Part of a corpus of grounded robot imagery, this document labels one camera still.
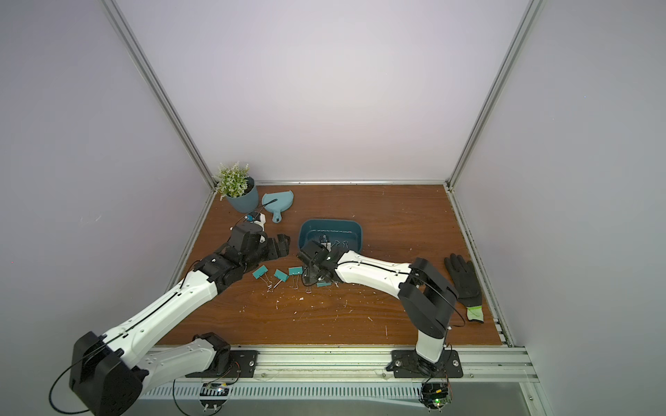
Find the teal plastic storage box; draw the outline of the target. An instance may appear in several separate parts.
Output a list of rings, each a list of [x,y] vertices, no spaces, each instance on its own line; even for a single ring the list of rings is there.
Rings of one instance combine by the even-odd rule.
[[[364,232],[361,225],[353,220],[314,218],[301,225],[298,236],[298,248],[303,248],[309,241],[318,242],[322,235],[330,239],[347,240],[349,250],[360,253]]]

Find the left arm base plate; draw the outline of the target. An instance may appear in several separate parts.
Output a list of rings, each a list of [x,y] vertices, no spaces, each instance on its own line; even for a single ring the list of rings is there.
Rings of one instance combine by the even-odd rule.
[[[258,350],[232,349],[203,372],[188,374],[187,378],[251,379],[258,364]]]

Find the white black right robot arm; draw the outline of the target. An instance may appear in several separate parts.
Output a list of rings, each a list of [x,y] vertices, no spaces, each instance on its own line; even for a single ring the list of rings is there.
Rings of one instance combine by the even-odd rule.
[[[458,292],[428,260],[391,263],[368,258],[341,245],[308,242],[298,253],[306,282],[369,287],[398,299],[417,329],[416,355],[436,364],[442,357]]]

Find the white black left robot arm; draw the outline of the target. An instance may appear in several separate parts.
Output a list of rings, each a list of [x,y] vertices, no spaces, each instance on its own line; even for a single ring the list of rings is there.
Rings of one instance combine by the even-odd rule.
[[[147,308],[102,335],[88,332],[73,348],[69,388],[95,415],[121,415],[147,391],[189,374],[225,375],[230,345],[213,333],[159,354],[152,348],[197,308],[262,263],[284,258],[291,239],[268,237],[262,223],[244,222],[217,251]]]

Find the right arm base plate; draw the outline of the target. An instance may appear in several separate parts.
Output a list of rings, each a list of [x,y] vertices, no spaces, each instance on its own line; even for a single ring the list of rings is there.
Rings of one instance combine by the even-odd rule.
[[[459,354],[452,349],[443,350],[436,363],[420,357],[414,350],[393,350],[391,361],[385,367],[385,371],[399,379],[420,377],[459,379],[464,375]]]

